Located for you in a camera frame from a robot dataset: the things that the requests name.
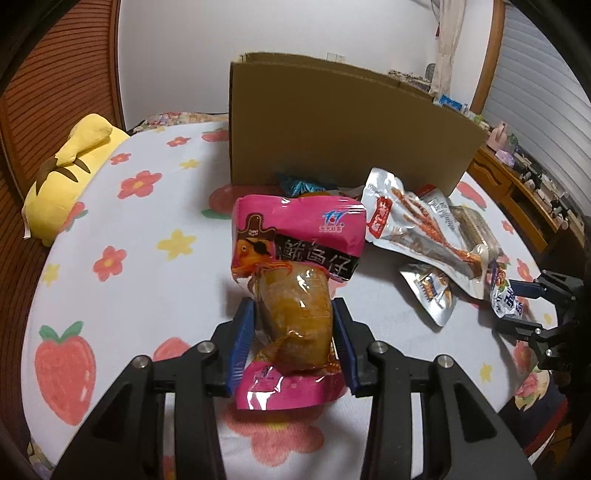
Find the yellow plush pillow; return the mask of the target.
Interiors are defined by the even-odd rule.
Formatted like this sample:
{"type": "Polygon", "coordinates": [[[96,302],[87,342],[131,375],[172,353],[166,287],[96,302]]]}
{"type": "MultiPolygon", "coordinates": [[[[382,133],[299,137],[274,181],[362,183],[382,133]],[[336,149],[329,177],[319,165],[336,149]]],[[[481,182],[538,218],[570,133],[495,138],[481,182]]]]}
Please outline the yellow plush pillow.
{"type": "Polygon", "coordinates": [[[89,182],[128,138],[123,130],[98,114],[88,114],[71,129],[64,145],[39,167],[21,216],[24,237],[52,245],[86,214],[79,201],[89,182]]]}

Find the pink squid snack packet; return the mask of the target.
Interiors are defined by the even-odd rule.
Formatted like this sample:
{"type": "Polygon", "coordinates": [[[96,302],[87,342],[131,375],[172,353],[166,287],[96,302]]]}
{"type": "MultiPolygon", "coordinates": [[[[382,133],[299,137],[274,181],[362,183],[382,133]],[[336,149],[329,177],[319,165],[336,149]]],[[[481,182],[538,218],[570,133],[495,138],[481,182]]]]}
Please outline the pink squid snack packet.
{"type": "Polygon", "coordinates": [[[344,394],[332,295],[355,273],[365,232],[366,209],[349,197],[235,201],[230,272],[256,302],[262,342],[235,393],[239,410],[315,407],[344,394]]]}

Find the teal wrapped snack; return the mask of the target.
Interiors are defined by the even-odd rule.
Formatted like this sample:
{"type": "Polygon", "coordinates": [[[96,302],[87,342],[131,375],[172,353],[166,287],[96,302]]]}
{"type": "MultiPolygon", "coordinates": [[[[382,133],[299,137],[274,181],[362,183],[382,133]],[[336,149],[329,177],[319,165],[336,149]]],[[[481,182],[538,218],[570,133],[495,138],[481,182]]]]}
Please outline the teal wrapped snack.
{"type": "Polygon", "coordinates": [[[290,198],[338,189],[338,185],[335,183],[322,183],[286,174],[277,174],[276,177],[279,180],[280,189],[290,198]]]}

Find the floral white bed sheet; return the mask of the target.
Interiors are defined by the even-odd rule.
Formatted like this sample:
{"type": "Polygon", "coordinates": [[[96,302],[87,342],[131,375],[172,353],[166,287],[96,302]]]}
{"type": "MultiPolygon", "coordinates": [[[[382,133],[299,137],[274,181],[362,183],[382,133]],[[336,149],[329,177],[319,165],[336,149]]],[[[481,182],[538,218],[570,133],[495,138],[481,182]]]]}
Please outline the floral white bed sheet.
{"type": "MultiPolygon", "coordinates": [[[[228,132],[222,123],[157,128],[127,139],[87,186],[36,289],[21,378],[26,420],[45,468],[136,355],[165,359],[235,313],[230,275],[228,132]]],[[[443,328],[373,245],[339,288],[356,320],[403,353],[452,355],[495,408],[543,426],[556,388],[527,345],[496,335],[490,307],[461,296],[443,328]]]]}

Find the wooden louvered wardrobe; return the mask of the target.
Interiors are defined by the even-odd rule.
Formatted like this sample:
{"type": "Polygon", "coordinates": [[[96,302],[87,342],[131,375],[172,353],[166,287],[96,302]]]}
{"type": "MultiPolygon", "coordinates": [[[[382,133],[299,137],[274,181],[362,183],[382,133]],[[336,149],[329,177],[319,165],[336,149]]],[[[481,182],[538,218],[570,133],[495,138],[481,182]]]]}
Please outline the wooden louvered wardrobe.
{"type": "Polygon", "coordinates": [[[25,197],[43,163],[83,116],[124,127],[119,1],[78,1],[36,42],[1,95],[1,157],[25,197]]]}

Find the wooden side cabinet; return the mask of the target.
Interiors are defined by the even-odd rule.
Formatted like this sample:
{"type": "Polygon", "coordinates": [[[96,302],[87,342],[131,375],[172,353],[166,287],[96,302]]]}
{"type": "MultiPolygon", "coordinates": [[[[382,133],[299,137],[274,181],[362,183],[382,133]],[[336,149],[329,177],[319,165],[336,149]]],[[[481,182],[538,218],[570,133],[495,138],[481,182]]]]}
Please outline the wooden side cabinet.
{"type": "Polygon", "coordinates": [[[518,174],[503,164],[488,146],[481,146],[468,173],[509,219],[525,242],[541,257],[565,248],[583,253],[583,244],[571,228],[563,229],[544,209],[541,201],[520,181],[518,174]]]}

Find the brown cardboard box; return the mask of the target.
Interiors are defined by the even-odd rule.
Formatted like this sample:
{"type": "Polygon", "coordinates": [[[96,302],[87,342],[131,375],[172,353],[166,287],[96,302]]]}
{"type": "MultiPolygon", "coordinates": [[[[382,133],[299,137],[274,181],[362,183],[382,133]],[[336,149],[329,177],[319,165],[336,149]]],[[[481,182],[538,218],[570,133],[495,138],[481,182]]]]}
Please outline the brown cardboard box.
{"type": "Polygon", "coordinates": [[[229,69],[232,184],[280,176],[339,187],[387,170],[452,193],[484,143],[474,121],[401,81],[314,57],[256,52],[229,69]]]}

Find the small silver snack packet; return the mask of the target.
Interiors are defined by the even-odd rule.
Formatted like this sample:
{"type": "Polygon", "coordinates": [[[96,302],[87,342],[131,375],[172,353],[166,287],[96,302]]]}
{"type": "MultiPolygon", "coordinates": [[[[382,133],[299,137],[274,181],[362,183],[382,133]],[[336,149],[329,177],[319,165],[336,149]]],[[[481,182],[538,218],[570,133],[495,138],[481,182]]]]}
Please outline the small silver snack packet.
{"type": "Polygon", "coordinates": [[[445,327],[457,303],[448,276],[423,263],[406,264],[400,273],[434,323],[439,328],[445,327]]]}

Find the blue white snack packet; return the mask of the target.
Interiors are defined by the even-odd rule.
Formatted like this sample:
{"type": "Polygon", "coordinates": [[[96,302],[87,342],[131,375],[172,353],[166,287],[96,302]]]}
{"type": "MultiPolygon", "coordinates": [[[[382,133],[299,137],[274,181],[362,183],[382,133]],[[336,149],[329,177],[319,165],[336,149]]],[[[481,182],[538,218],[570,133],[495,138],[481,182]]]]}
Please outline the blue white snack packet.
{"type": "Polygon", "coordinates": [[[515,294],[505,268],[497,262],[489,267],[488,292],[491,308],[498,318],[525,319],[524,304],[515,294]]]}

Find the silver chicken feet snack packet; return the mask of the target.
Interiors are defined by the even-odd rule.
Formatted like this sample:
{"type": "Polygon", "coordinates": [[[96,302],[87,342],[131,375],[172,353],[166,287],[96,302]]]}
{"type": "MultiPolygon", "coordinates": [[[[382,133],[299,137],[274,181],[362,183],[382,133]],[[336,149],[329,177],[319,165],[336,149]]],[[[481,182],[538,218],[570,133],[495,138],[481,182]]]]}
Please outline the silver chicken feet snack packet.
{"type": "Polygon", "coordinates": [[[485,297],[488,249],[467,246],[447,202],[435,209],[393,173],[374,168],[363,187],[362,203],[368,242],[434,266],[471,297],[485,297]]]}

